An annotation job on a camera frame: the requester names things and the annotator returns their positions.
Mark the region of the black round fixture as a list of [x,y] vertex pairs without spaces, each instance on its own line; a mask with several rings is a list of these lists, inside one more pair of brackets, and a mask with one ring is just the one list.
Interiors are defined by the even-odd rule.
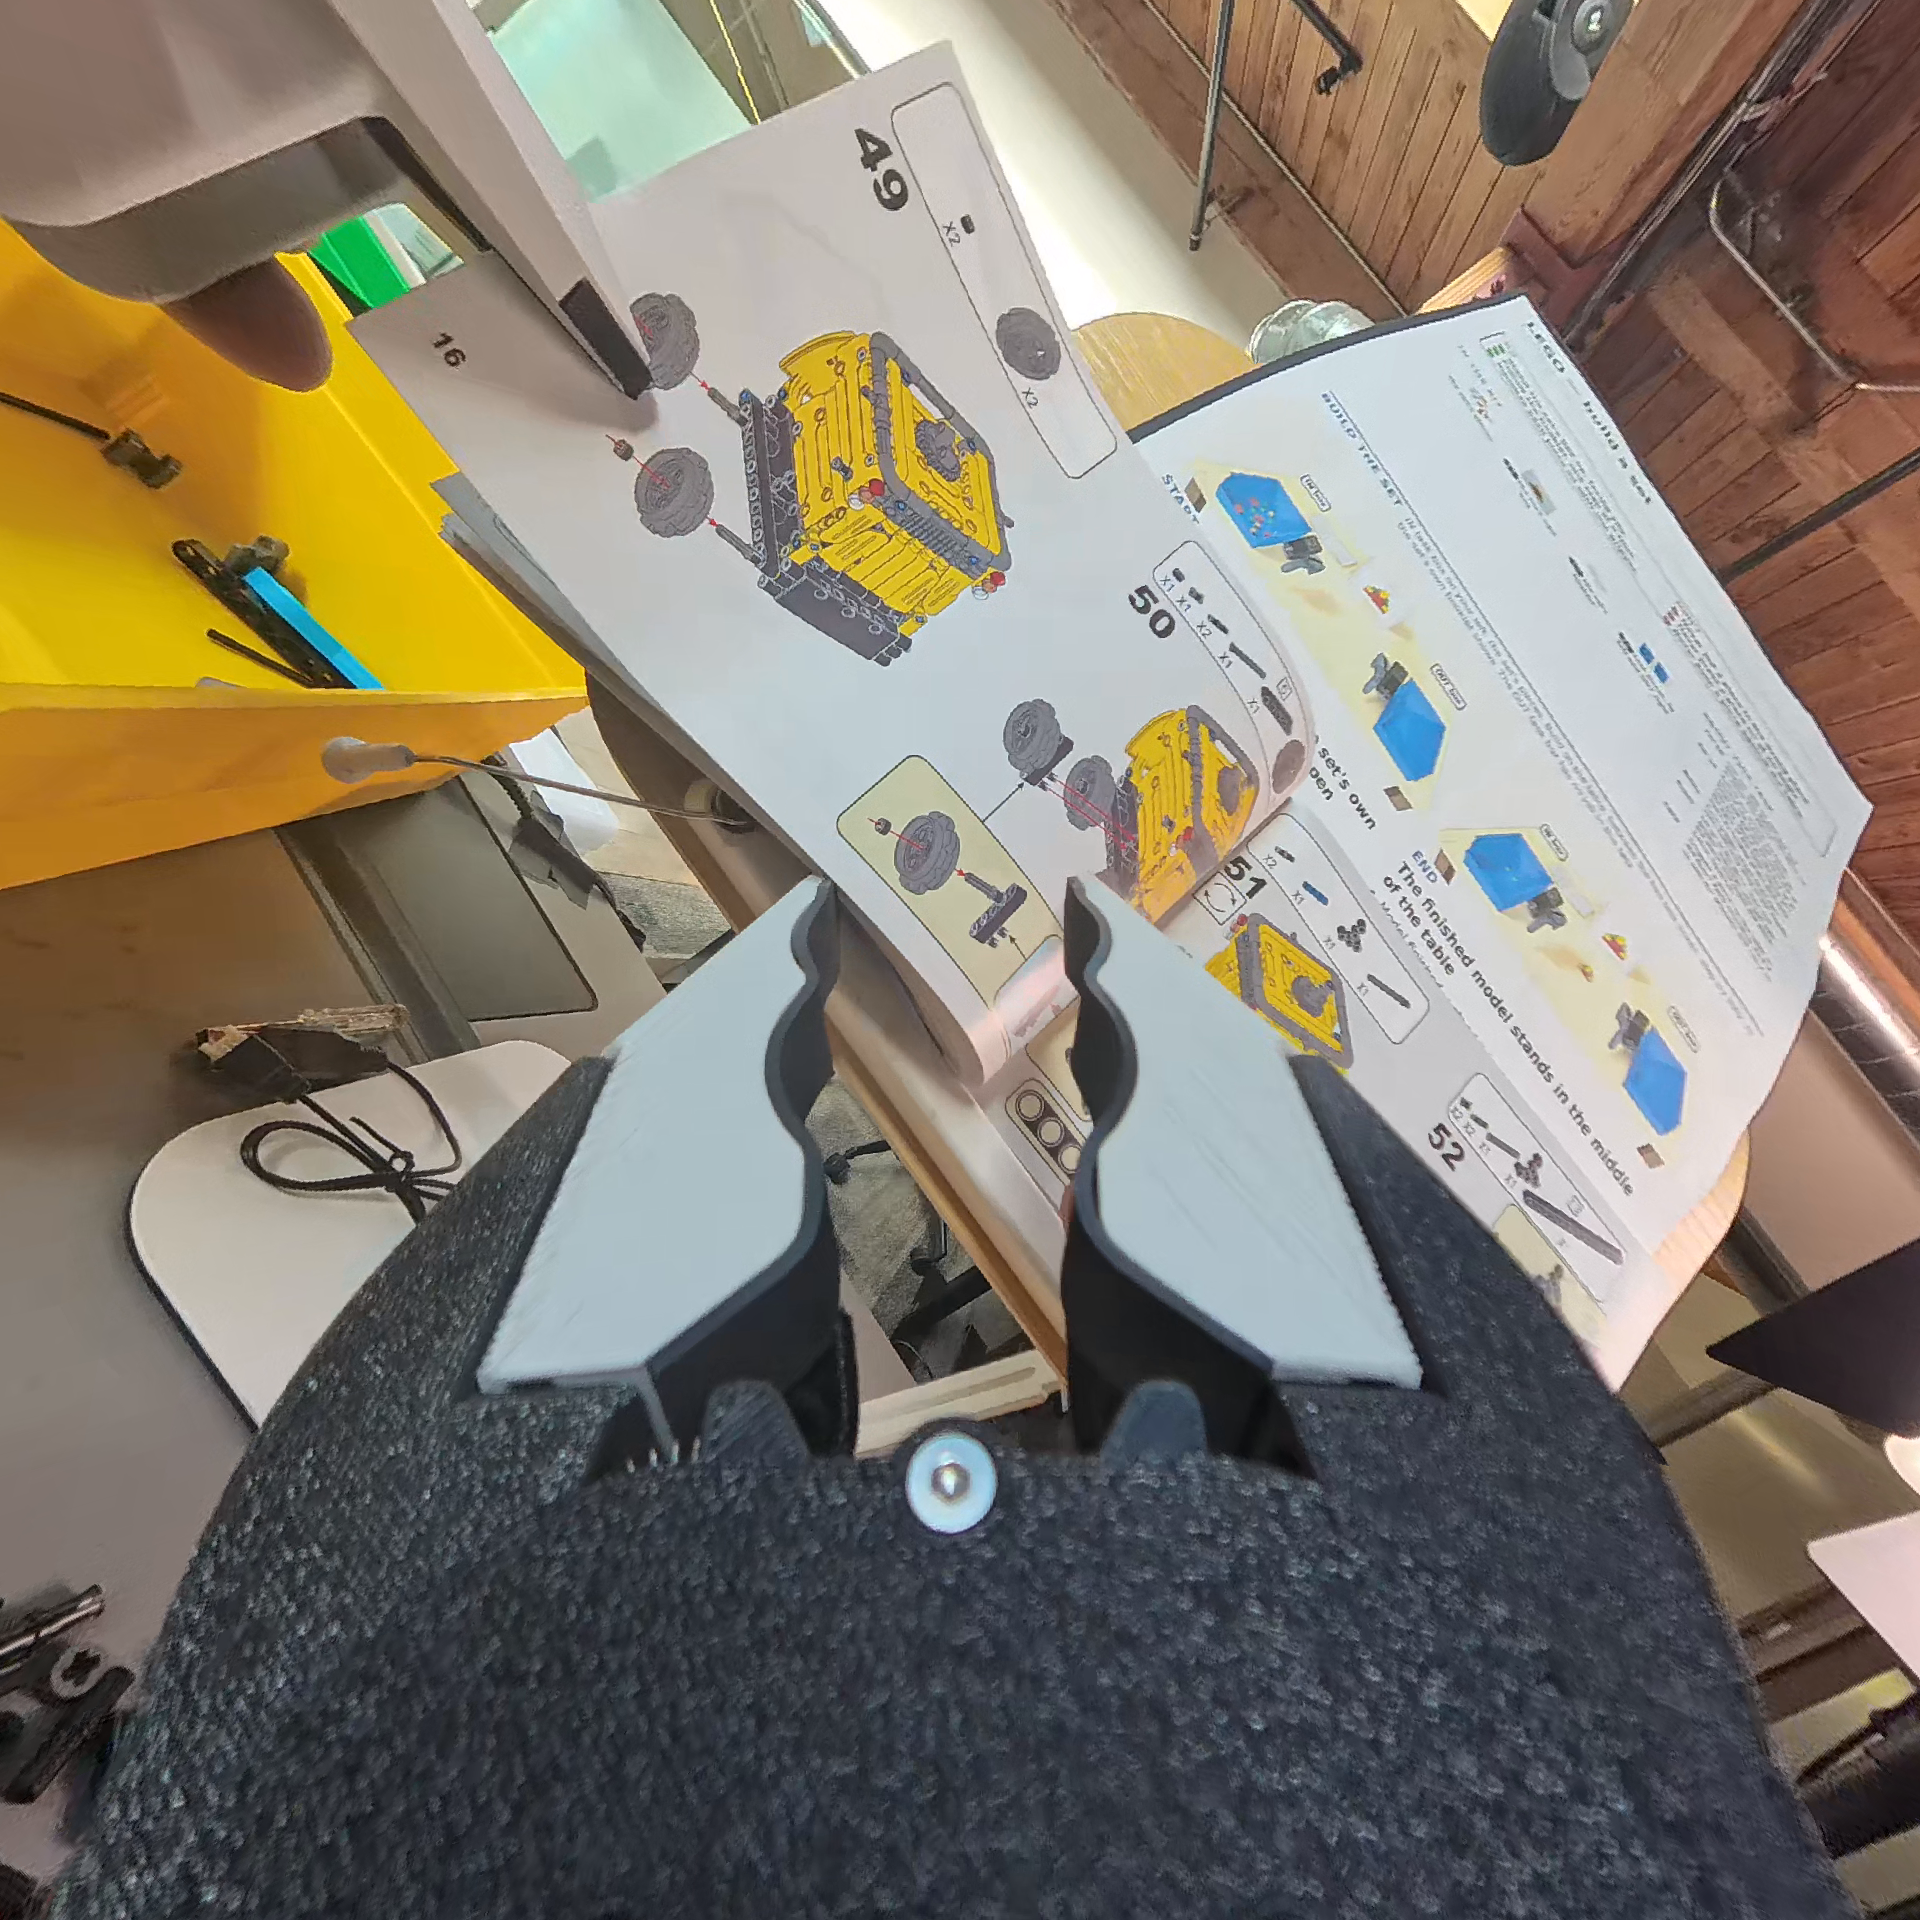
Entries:
[[1543,163],[1562,144],[1632,9],[1632,0],[1506,4],[1479,80],[1479,141],[1505,170]]

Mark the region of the lego instruction booklet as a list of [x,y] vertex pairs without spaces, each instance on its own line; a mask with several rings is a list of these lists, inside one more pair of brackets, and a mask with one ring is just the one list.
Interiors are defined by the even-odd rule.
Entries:
[[1618,1388],[1669,1293],[1335,830],[1335,686],[1073,350],[957,62],[915,52],[585,209],[640,397],[476,256],[353,328],[468,522],[621,699],[862,931],[850,1088],[1033,1286],[1091,1135],[1070,880],[1318,1055],[1499,1234]]

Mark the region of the black pole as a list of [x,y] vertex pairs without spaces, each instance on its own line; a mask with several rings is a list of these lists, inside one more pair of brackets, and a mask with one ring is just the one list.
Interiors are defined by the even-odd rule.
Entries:
[[1227,62],[1231,62],[1231,32],[1234,32],[1234,0],[1214,4],[1214,45],[1207,59],[1207,110],[1201,110],[1201,148],[1196,148],[1196,200],[1188,214],[1188,252],[1201,252],[1208,214],[1214,214],[1214,170],[1218,170],[1218,134],[1227,108]]

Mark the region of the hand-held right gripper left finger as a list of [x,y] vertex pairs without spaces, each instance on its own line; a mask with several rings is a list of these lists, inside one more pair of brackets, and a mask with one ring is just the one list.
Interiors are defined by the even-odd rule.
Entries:
[[772,1388],[805,1441],[850,1437],[850,1326],[826,1155],[838,893],[802,880],[603,1057],[557,1195],[476,1369],[483,1396],[629,1388],[647,1441]]

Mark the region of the dark grey mat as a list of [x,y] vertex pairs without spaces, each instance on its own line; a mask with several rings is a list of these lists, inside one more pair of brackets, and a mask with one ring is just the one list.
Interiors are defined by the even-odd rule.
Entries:
[[420,1062],[504,1040],[590,1057],[665,997],[611,882],[512,781],[459,772],[276,843]]

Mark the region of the black wall pipe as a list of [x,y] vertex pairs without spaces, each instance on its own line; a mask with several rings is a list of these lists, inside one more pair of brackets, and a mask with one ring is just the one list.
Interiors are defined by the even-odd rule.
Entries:
[[1903,460],[1885,461],[1884,472],[1873,472],[1873,474],[1859,479],[1854,487],[1846,487],[1842,494],[1826,502],[1817,513],[1794,522],[1783,534],[1777,534],[1764,544],[1747,548],[1742,557],[1718,568],[1718,582],[1731,586],[1731,582],[1754,575],[1760,568],[1777,560],[1794,544],[1813,540],[1828,526],[1842,526],[1846,518],[1854,518],[1859,507],[1873,504],[1877,494],[1903,487],[1915,474],[1920,474],[1920,452],[1908,452]]

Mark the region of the green box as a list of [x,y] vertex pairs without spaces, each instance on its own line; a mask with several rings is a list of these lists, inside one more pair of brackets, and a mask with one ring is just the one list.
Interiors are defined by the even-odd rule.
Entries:
[[305,256],[355,316],[390,307],[464,266],[464,256],[406,203],[370,206],[327,228]]

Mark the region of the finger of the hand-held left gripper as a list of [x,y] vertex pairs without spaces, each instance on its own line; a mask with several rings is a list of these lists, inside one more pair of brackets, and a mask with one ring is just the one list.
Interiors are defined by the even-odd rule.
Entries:
[[499,252],[624,397],[657,375],[583,185],[464,0],[333,0],[381,121],[450,214]]

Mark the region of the person's left hand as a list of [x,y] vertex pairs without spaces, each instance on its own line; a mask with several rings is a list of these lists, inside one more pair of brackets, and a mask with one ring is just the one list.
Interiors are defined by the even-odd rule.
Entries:
[[331,380],[331,334],[280,256],[235,269],[178,301],[162,301],[162,316],[205,350],[274,387],[318,391]]

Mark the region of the grey wall conduit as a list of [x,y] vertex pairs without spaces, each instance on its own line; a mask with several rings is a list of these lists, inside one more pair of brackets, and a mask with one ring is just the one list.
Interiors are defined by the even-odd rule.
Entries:
[[1813,321],[1808,299],[1794,301],[1760,266],[1754,239],[1764,230],[1767,203],[1754,200],[1738,170],[1728,166],[1707,200],[1707,228],[1718,252],[1738,269],[1738,275],[1760,293],[1764,308],[1788,328],[1788,334],[1804,348],[1804,357],[1835,380],[1842,391],[1872,391],[1872,397],[1915,397],[1920,380],[1915,369],[1873,374],[1859,369],[1859,359],[1842,357]]

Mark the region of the light blue lego beam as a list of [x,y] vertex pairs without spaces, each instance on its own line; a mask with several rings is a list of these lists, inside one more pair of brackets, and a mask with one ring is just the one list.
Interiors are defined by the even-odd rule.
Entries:
[[382,691],[382,680],[339,639],[331,635],[314,617],[308,609],[286,589],[263,568],[253,568],[238,575],[238,582],[253,589],[253,598],[262,609],[268,609],[280,630],[290,630],[295,635],[302,635],[302,645],[327,660],[327,670],[353,686],[353,691]]

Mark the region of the black lego beam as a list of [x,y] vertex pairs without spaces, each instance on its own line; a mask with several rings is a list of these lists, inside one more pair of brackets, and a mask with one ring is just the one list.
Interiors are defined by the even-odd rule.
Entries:
[[172,560],[258,639],[253,654],[276,655],[302,686],[339,686],[333,670],[286,622],[244,580],[203,540],[172,540]]

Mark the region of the black lego axle with connector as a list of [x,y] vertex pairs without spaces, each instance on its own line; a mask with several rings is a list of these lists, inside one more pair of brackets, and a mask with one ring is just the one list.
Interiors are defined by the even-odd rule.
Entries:
[[180,461],[172,454],[151,452],[137,428],[113,434],[94,422],[82,422],[73,413],[51,410],[17,391],[0,391],[0,404],[17,416],[32,416],[42,424],[54,424],[60,434],[89,442],[107,466],[126,472],[147,493],[162,493],[180,474]]

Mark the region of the yellow plastic bin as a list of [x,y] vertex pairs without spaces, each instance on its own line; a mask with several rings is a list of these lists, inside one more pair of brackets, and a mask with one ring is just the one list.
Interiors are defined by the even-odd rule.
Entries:
[[[382,796],[324,772],[333,736],[483,760],[585,705],[583,670],[443,540],[455,460],[347,334],[324,271],[290,269],[333,348],[314,391],[235,374],[3,228],[3,391],[180,461],[147,493],[89,440],[3,410],[3,890]],[[172,544],[253,536],[290,544],[290,586],[377,691],[290,686],[205,639],[262,650]]]

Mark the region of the black lego pieces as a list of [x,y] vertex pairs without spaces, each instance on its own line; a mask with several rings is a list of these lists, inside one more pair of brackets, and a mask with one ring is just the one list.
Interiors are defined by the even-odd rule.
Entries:
[[51,1590],[0,1617],[0,1796],[47,1799],[98,1758],[137,1692],[137,1667],[105,1639],[107,1590]]

